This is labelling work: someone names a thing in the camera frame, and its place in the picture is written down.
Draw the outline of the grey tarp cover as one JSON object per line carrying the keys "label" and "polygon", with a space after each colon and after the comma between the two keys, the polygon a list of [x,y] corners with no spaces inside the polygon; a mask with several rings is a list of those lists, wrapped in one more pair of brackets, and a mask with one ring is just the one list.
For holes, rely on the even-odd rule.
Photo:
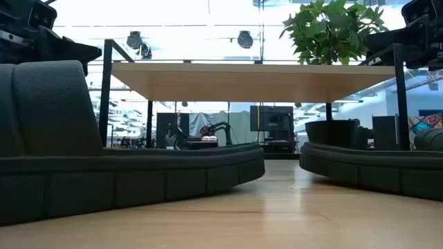
{"label": "grey tarp cover", "polygon": [[189,134],[200,136],[203,126],[213,125],[219,122],[229,122],[232,143],[243,144],[256,141],[256,132],[250,130],[250,115],[247,111],[237,113],[190,113]]}

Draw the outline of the black rectangular box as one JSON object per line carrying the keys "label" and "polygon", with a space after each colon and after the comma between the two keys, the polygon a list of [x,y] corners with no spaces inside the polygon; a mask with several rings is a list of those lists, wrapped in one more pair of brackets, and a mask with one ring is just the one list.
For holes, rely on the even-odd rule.
{"label": "black rectangular box", "polygon": [[373,116],[372,131],[374,149],[379,151],[400,150],[397,116]]}

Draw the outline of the wooden shelf with black frame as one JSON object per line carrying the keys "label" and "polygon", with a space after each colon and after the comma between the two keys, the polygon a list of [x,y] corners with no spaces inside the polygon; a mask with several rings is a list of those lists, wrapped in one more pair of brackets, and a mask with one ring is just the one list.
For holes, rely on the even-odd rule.
{"label": "wooden shelf with black frame", "polygon": [[107,143],[111,78],[148,100],[197,102],[312,102],[327,105],[395,78],[398,88],[401,133],[408,136],[408,114],[402,52],[393,46],[394,66],[312,66],[263,64],[137,63],[113,39],[104,41],[99,132]]}

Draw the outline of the black monitor screen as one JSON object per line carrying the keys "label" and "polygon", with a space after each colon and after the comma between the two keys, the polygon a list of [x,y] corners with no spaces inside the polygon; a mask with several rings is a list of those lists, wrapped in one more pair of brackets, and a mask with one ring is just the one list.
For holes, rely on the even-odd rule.
{"label": "black monitor screen", "polygon": [[250,106],[250,130],[269,132],[271,141],[287,141],[293,139],[293,107],[292,106]]}

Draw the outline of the green potted plant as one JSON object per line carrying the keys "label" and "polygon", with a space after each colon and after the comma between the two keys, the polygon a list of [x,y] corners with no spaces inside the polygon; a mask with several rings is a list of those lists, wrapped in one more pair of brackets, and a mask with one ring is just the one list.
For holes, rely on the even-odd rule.
{"label": "green potted plant", "polygon": [[[357,0],[312,0],[302,4],[294,16],[284,20],[279,37],[288,34],[299,63],[329,65],[363,57],[368,51],[365,38],[372,33],[387,31],[381,16],[383,11],[358,3]],[[371,131],[360,120],[335,120],[332,106],[326,105],[325,120],[307,122],[305,131],[310,143],[350,149],[368,148]]]}

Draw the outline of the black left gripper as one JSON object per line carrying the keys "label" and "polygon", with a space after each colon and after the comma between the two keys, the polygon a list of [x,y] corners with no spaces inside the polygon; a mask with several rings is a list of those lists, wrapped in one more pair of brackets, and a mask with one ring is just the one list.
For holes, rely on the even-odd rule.
{"label": "black left gripper", "polygon": [[0,64],[75,60],[88,75],[88,63],[102,50],[59,37],[39,26],[40,0],[0,0]]}

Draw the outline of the black round hanging lamp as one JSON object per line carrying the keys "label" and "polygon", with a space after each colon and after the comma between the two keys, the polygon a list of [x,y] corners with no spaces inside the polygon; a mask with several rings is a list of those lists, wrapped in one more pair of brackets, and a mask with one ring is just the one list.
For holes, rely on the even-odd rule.
{"label": "black round hanging lamp", "polygon": [[248,30],[241,30],[239,32],[237,44],[244,49],[250,49],[253,46],[253,38]]}
{"label": "black round hanging lamp", "polygon": [[140,31],[129,32],[129,35],[127,36],[127,45],[135,50],[135,54],[140,56],[142,59],[152,58],[151,46],[147,42],[143,41]]}

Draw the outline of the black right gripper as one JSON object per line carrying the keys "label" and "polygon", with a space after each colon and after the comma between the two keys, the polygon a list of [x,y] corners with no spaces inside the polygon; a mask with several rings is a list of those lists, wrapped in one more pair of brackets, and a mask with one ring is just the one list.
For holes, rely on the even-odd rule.
{"label": "black right gripper", "polygon": [[429,15],[424,15],[419,22],[420,24],[410,24],[405,28],[368,35],[364,40],[368,51],[363,65],[405,64],[407,68],[428,67],[430,71],[442,70],[443,17],[431,19]]}

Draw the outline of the black rubber slide sandal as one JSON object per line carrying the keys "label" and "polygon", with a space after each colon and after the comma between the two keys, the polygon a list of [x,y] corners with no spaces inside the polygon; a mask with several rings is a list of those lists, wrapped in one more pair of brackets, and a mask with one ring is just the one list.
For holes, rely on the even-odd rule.
{"label": "black rubber slide sandal", "polygon": [[0,64],[0,226],[215,194],[264,173],[255,143],[106,148],[81,63]]}
{"label": "black rubber slide sandal", "polygon": [[415,150],[358,150],[308,142],[300,167],[358,187],[443,202],[443,128],[414,137]]}

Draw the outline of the black cabinet panel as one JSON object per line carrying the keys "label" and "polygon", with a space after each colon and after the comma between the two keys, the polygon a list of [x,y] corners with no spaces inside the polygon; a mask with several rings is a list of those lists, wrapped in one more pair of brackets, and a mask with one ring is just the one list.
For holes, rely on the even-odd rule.
{"label": "black cabinet panel", "polygon": [[157,113],[156,147],[184,149],[189,134],[188,113]]}

